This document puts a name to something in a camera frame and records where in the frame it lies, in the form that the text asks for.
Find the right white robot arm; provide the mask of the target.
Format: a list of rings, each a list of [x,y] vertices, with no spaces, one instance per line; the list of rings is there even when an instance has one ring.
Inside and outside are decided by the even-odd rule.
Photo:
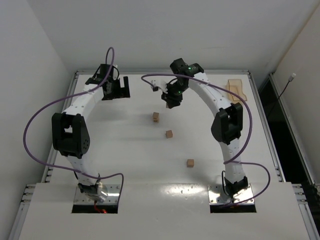
[[[211,134],[219,142],[223,155],[224,191],[232,198],[248,187],[248,178],[240,164],[241,158],[237,156],[243,130],[243,107],[240,103],[232,103],[219,90],[211,87],[211,82],[199,64],[188,65],[182,58],[178,58],[170,64],[170,69],[179,76],[174,83],[166,84],[161,99],[172,109],[181,104],[183,92],[191,89],[208,106],[214,117]]]

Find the transparent orange plastic box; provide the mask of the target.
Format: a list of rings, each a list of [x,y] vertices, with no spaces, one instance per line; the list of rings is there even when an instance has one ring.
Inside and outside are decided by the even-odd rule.
[[[229,79],[226,84],[226,89],[238,96],[240,96],[245,102],[247,101],[247,96],[243,91],[243,83],[241,79]],[[228,99],[236,104],[241,102],[241,100],[233,94],[228,93]]]

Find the wooden cube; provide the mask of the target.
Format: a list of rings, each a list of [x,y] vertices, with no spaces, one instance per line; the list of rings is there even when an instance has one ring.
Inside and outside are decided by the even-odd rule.
[[[155,122],[155,123],[158,123],[159,120],[160,120],[160,114],[158,112],[153,112],[152,114],[152,120]]]
[[[167,139],[172,138],[172,137],[173,137],[173,132],[172,132],[172,130],[167,130],[167,131],[165,132],[165,136],[166,136]]]

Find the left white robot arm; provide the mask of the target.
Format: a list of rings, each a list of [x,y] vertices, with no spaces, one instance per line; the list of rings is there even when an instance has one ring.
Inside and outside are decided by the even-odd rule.
[[[86,157],[91,144],[86,121],[99,102],[130,97],[129,80],[127,77],[123,80],[121,86],[117,65],[101,64],[85,82],[81,95],[51,118],[53,148],[71,164],[80,192],[96,202],[107,199],[108,189]]]

